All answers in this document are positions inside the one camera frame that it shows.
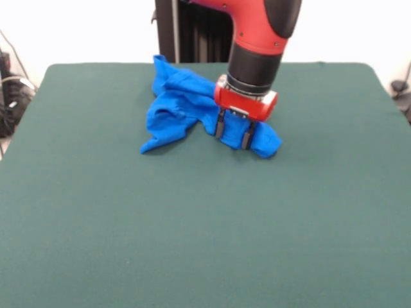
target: green table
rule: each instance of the green table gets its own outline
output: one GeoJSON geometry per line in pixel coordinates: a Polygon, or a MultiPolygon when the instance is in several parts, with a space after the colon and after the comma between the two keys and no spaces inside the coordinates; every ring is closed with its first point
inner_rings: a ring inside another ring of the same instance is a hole
{"type": "Polygon", "coordinates": [[[284,64],[270,160],[201,125],[140,155],[154,74],[48,70],[0,163],[1,308],[411,307],[411,129],[372,69],[284,64]]]}

